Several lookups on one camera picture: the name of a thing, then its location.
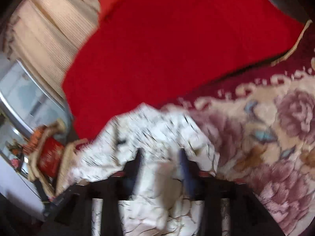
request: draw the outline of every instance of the red blanket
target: red blanket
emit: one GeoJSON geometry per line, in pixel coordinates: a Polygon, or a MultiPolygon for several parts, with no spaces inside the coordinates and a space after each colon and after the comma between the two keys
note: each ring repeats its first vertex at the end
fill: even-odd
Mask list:
{"type": "Polygon", "coordinates": [[[268,0],[100,1],[100,26],[63,83],[81,138],[141,102],[155,106],[278,55],[303,29],[268,0]]]}

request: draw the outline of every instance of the crumpled white fabric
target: crumpled white fabric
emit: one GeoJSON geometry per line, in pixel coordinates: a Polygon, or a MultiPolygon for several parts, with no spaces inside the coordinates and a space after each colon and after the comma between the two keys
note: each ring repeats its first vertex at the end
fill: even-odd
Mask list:
{"type": "MultiPolygon", "coordinates": [[[[195,122],[183,112],[160,112],[146,104],[107,123],[98,138],[85,146],[72,169],[76,181],[98,181],[121,170],[143,148],[135,194],[120,202],[126,235],[191,236],[197,232],[202,202],[185,195],[179,149],[205,171],[215,173],[219,154],[195,122]]],[[[93,235],[100,232],[101,203],[96,201],[93,235]]]]}

